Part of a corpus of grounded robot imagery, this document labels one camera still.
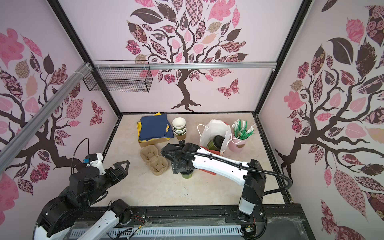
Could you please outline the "green paper coffee cup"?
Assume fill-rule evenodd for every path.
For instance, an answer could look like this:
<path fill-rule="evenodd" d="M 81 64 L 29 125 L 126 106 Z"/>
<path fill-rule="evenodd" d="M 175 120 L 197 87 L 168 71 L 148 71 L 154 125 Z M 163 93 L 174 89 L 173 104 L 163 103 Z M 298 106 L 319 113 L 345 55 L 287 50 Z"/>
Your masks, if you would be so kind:
<path fill-rule="evenodd" d="M 192 176 L 193 176 L 192 173 L 190 173 L 190 174 L 182 174 L 182 177 L 183 177 L 184 179 L 190 179 Z"/>

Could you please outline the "red white paper bag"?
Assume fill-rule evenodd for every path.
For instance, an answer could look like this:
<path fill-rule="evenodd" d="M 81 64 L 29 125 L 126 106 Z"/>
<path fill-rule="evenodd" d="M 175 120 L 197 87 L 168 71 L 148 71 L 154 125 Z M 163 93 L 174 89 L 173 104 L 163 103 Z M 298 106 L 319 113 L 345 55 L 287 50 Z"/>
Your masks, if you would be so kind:
<path fill-rule="evenodd" d="M 206 125 L 199 124 L 199 145 L 211 153 L 222 156 L 234 139 L 231 127 L 221 120 L 210 120 Z"/>

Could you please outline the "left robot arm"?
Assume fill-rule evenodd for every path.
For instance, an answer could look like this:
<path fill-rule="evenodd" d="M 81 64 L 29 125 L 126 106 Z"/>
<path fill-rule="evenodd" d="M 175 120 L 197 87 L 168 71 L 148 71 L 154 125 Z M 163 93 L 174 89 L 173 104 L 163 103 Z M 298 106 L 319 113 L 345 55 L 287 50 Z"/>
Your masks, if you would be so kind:
<path fill-rule="evenodd" d="M 108 189 L 128 176 L 129 161 L 105 169 L 103 155 L 89 154 L 69 177 L 70 184 L 50 200 L 38 216 L 34 240 L 62 240 L 78 218 L 103 200 Z"/>

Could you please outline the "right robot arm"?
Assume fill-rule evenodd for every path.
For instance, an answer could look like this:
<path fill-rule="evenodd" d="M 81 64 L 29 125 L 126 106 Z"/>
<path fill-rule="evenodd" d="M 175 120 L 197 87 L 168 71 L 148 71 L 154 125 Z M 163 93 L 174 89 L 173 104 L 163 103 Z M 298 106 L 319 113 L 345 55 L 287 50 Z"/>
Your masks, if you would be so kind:
<path fill-rule="evenodd" d="M 253 220 L 258 213 L 263 213 L 263 198 L 266 195 L 288 190 L 293 181 L 279 173 L 263 170 L 259 161 L 240 162 L 214 154 L 207 149 L 180 141 L 167 144 L 161 154 L 171 162 L 174 174 L 190 175 L 194 170 L 204 170 L 232 180 L 243 187 L 236 218 L 241 222 Z M 267 176 L 273 176 L 286 182 L 283 187 L 265 190 Z"/>

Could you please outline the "pulp cup carrier tray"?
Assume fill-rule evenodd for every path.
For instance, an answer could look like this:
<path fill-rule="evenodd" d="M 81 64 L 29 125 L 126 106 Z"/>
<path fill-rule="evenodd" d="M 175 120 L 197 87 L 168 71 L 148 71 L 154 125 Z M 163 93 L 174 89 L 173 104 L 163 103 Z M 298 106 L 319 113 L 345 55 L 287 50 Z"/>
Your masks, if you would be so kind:
<path fill-rule="evenodd" d="M 162 175 L 169 168 L 168 160 L 159 154 L 154 145 L 142 148 L 140 156 L 155 176 Z"/>

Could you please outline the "stack of paper cups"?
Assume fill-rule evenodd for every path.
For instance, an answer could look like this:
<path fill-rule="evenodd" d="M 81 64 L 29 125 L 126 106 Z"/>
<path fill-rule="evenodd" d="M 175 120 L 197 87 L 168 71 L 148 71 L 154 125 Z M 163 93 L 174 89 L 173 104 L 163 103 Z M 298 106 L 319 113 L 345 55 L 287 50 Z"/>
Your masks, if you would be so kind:
<path fill-rule="evenodd" d="M 172 122 L 173 130 L 178 140 L 185 140 L 187 133 L 186 120 L 184 118 L 175 118 Z"/>

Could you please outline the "green white straw packets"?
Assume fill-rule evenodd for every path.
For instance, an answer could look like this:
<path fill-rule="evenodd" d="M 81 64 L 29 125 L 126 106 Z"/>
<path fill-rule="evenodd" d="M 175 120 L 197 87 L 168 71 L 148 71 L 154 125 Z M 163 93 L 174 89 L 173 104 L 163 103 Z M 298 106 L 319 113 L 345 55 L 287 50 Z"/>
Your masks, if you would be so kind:
<path fill-rule="evenodd" d="M 246 140 L 255 133 L 254 125 L 249 125 L 248 121 L 236 120 L 232 124 L 234 137 L 239 140 Z"/>

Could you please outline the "aluminium frame bar back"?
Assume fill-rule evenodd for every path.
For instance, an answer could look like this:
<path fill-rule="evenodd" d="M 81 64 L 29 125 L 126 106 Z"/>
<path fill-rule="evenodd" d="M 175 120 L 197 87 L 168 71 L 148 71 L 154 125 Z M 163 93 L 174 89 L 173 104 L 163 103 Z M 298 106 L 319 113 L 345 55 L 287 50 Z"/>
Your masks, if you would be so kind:
<path fill-rule="evenodd" d="M 236 62 L 236 63 L 144 63 L 144 64 L 94 64 L 101 68 L 142 68 L 146 70 L 192 70 L 192 69 L 275 69 L 276 62 Z"/>

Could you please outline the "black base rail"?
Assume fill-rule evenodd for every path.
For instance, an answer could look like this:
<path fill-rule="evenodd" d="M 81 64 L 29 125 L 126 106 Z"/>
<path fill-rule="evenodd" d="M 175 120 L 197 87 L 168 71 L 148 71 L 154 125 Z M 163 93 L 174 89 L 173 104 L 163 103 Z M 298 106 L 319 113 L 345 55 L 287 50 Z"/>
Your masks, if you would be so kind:
<path fill-rule="evenodd" d="M 115 228 L 138 227 L 189 227 L 189 226 L 239 226 L 241 240 L 313 240 L 314 233 L 299 204 L 264 205 L 263 213 L 253 220 L 241 222 L 236 218 L 236 205 L 216 206 L 137 206 L 132 207 L 132 216 L 126 224 L 117 224 L 105 230 L 99 237 Z M 176 240 L 240 240 L 183 238 Z"/>

